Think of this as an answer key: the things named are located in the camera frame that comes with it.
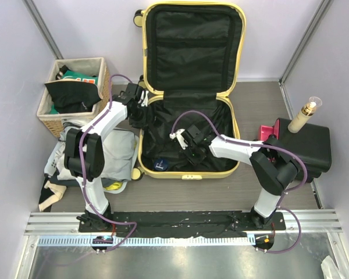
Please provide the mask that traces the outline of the pink drawer tray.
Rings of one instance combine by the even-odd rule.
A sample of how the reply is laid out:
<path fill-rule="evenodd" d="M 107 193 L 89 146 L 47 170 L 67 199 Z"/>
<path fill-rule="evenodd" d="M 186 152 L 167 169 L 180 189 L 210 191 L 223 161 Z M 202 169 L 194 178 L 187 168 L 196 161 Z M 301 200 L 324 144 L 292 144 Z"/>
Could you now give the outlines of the pink drawer tray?
<path fill-rule="evenodd" d="M 274 135 L 277 139 L 279 138 L 279 126 L 280 120 L 277 119 L 273 126 L 261 125 L 258 130 L 258 140 L 266 141 L 269 136 Z"/>

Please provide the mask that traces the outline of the dark blue round jar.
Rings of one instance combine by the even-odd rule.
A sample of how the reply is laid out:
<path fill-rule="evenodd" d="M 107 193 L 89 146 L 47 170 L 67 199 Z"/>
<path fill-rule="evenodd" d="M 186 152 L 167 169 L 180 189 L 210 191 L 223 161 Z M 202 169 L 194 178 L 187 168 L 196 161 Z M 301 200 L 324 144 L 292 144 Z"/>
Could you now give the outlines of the dark blue round jar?
<path fill-rule="evenodd" d="M 153 170 L 154 171 L 167 171 L 169 168 L 169 162 L 164 158 L 159 158 L 154 161 Z"/>

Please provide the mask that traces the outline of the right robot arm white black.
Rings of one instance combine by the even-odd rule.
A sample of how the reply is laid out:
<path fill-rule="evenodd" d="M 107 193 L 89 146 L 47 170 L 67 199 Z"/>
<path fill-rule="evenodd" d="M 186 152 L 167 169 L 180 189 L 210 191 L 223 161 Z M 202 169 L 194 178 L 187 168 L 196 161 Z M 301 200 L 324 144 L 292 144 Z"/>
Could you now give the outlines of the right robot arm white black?
<path fill-rule="evenodd" d="M 230 159 L 252 167 L 262 187 L 250 211 L 252 225 L 263 230 L 272 222 L 284 191 L 305 166 L 300 158 L 283 148 L 275 138 L 267 141 L 246 141 L 212 133 L 203 138 L 196 128 L 179 129 L 170 134 L 192 164 L 207 155 Z"/>

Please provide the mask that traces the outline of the yellow hard-shell suitcase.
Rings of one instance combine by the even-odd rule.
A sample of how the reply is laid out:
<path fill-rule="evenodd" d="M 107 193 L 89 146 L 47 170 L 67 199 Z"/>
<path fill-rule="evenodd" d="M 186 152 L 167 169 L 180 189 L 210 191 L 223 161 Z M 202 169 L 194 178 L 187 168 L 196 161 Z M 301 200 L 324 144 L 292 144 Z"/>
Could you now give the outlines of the yellow hard-shell suitcase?
<path fill-rule="evenodd" d="M 167 1 L 134 14 L 142 29 L 142 85 L 148 99 L 148 126 L 140 130 L 138 171 L 153 178 L 224 178 L 239 162 L 207 155 L 193 166 L 169 134 L 196 128 L 240 138 L 230 94 L 237 83 L 246 18 L 239 6 L 220 2 Z M 164 158 L 167 171 L 154 171 Z"/>

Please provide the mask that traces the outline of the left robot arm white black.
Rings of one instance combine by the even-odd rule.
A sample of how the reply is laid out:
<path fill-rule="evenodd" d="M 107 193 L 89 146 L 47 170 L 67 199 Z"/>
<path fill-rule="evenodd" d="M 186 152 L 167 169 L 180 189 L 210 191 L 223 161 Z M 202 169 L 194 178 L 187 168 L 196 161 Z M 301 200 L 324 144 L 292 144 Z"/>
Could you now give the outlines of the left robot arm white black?
<path fill-rule="evenodd" d="M 80 221 L 91 221 L 100 232 L 108 231 L 112 224 L 121 225 L 112 220 L 111 206 L 102 186 L 103 142 L 122 121 L 144 120 L 147 102 L 145 89 L 128 83 L 125 90 L 110 95 L 109 102 L 93 120 L 66 134 L 64 165 L 78 181 L 86 203 Z"/>

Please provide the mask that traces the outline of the yellow-green garment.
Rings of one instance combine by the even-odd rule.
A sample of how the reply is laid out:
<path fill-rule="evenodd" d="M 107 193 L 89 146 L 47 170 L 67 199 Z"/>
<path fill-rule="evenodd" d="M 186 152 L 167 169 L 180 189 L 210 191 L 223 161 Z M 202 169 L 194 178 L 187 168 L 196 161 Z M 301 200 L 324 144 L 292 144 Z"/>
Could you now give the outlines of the yellow-green garment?
<path fill-rule="evenodd" d="M 105 189 L 108 191 L 117 191 L 117 190 L 121 189 L 122 185 L 123 185 L 122 182 L 115 181 L 111 185 L 107 186 Z"/>

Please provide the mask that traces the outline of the beige cosmetic bottle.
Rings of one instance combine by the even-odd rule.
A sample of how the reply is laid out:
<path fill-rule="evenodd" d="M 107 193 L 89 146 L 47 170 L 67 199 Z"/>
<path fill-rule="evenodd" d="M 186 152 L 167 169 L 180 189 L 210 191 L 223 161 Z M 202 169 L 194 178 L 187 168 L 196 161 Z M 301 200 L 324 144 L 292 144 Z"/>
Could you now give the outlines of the beige cosmetic bottle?
<path fill-rule="evenodd" d="M 317 96 L 309 98 L 308 102 L 301 108 L 297 115 L 291 120 L 288 125 L 289 132 L 298 133 L 308 120 L 315 114 L 317 109 L 322 106 L 322 100 Z"/>

